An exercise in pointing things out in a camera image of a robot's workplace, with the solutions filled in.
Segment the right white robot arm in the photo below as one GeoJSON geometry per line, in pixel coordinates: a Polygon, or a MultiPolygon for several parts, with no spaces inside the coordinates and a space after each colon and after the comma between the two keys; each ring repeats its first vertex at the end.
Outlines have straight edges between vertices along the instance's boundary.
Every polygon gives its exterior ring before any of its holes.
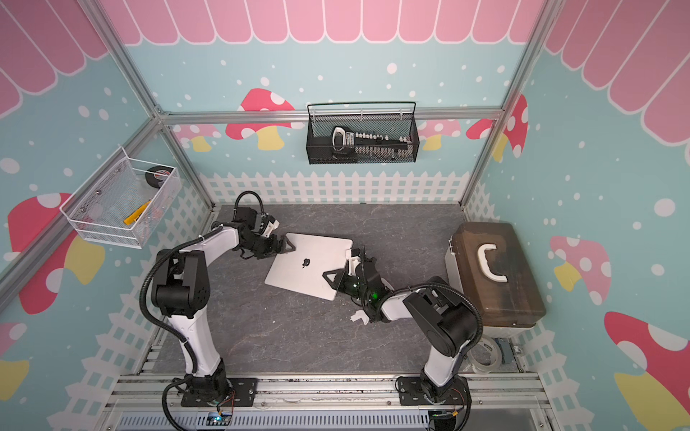
{"type": "Polygon", "coordinates": [[[396,385],[399,393],[436,405],[450,400],[469,404],[468,383],[457,374],[483,337],[483,318],[465,294],[440,277],[394,289],[363,249],[347,251],[344,267],[325,271],[323,279],[359,307],[352,321],[367,325],[412,319],[429,341],[431,351],[420,376],[402,379],[396,385]]]}

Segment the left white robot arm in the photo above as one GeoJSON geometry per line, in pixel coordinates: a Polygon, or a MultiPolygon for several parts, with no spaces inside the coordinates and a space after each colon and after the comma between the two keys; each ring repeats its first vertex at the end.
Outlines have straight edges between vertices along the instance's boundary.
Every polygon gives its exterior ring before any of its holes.
{"type": "Polygon", "coordinates": [[[279,225],[266,212],[257,192],[243,191],[235,200],[229,222],[216,221],[208,233],[163,249],[145,277],[139,292],[141,313],[178,339],[185,376],[172,387],[192,400],[219,405],[235,394],[208,325],[208,266],[228,251],[240,251],[244,260],[294,251],[296,246],[285,235],[276,235],[279,225]]]}

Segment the silver laptop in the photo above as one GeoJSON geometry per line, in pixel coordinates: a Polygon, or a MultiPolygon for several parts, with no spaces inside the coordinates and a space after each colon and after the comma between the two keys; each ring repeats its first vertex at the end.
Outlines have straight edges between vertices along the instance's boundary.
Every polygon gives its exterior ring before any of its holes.
{"type": "Polygon", "coordinates": [[[345,267],[346,251],[352,248],[352,240],[301,233],[288,233],[286,237],[295,249],[275,257],[264,283],[333,301],[336,291],[323,273],[345,267]]]}

